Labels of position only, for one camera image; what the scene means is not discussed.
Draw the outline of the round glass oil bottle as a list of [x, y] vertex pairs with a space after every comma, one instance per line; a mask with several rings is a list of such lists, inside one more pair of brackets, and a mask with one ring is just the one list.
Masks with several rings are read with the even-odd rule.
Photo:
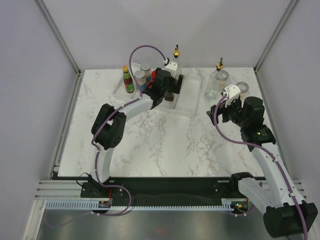
[[173, 92], [167, 92], [164, 96], [164, 100], [168, 102], [173, 102], [175, 99], [175, 94]]

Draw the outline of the square clear glass bottle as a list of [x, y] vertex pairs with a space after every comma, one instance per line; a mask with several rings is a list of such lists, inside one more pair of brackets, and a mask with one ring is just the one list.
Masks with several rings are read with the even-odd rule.
[[220, 70], [224, 70], [224, 62], [222, 57], [220, 58], [219, 62], [216, 64], [215, 70], [209, 75], [208, 83], [207, 83], [205, 94], [204, 94], [204, 98], [208, 102], [214, 101], [218, 93], [221, 92], [221, 90], [218, 90], [217, 88], [218, 85], [216, 80], [217, 72]]

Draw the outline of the square dark sauce bottle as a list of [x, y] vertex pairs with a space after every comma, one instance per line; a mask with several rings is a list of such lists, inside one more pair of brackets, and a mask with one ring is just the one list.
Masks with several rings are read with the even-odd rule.
[[172, 55], [173, 55], [173, 58], [171, 60], [178, 62], [178, 70], [177, 70], [176, 75], [179, 75], [181, 73], [181, 68], [180, 68], [179, 61], [178, 61], [178, 58], [180, 56], [180, 48], [179, 48], [178, 44], [175, 46]]

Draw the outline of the red lid sauce jar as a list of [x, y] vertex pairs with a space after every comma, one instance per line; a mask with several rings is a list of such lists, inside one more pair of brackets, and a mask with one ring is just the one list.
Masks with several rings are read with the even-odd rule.
[[154, 81], [151, 80], [146, 84], [146, 89], [151, 90], [153, 88]]

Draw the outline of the blue label seasoning jar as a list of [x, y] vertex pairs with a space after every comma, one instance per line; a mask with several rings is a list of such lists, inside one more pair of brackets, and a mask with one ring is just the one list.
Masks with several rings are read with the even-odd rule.
[[147, 63], [143, 63], [140, 65], [140, 69], [145, 73], [146, 82], [150, 82], [152, 80], [152, 70], [151, 66]]

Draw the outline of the blue label spice jar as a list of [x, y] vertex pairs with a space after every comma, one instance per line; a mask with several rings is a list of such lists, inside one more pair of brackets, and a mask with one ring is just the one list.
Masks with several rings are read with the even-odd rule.
[[143, 70], [137, 70], [134, 76], [136, 79], [136, 87], [142, 92], [146, 88], [146, 73]]

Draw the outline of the glass jar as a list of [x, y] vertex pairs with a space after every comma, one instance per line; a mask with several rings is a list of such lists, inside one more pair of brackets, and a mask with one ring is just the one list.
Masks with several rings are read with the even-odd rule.
[[249, 85], [243, 81], [237, 82], [236, 85], [240, 89], [240, 99], [244, 100], [247, 93], [249, 92], [249, 89], [250, 89]]
[[229, 73], [225, 70], [220, 70], [216, 74], [217, 89], [222, 91], [228, 83]]

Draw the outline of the green label sauce bottle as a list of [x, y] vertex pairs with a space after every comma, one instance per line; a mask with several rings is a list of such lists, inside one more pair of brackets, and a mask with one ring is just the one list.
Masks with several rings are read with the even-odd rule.
[[135, 91], [135, 85], [132, 79], [132, 76], [129, 71], [129, 67], [127, 65], [124, 65], [122, 67], [122, 72], [123, 72], [123, 83], [125, 87], [125, 91], [128, 94], [132, 94]]

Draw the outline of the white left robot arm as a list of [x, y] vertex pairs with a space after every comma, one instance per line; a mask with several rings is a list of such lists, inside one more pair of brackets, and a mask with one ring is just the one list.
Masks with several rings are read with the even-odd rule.
[[91, 190], [96, 196], [103, 198], [109, 193], [110, 186], [106, 181], [111, 176], [112, 155], [115, 147], [123, 139], [126, 122], [156, 108], [162, 103], [166, 94], [179, 94], [183, 79], [180, 69], [173, 75], [170, 71], [158, 67], [153, 71], [152, 80], [147, 83], [138, 98], [117, 108], [107, 103], [101, 107], [91, 129], [93, 134], [91, 144], [97, 149], [91, 173], [96, 182], [93, 183]]

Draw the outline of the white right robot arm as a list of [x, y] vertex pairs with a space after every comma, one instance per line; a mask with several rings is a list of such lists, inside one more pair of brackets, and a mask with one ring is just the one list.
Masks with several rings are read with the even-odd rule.
[[239, 98], [230, 101], [223, 96], [213, 105], [207, 115], [217, 127], [219, 116], [222, 122], [232, 122], [240, 128], [241, 141], [219, 134], [227, 141], [246, 145], [258, 162], [269, 192], [263, 190], [248, 173], [233, 175], [234, 181], [228, 184], [228, 191], [234, 197], [246, 196], [261, 212], [263, 223], [272, 238], [302, 234], [308, 239], [318, 209], [308, 203], [295, 187], [280, 157], [276, 139], [264, 123], [265, 107], [263, 100], [250, 96], [244, 101]]

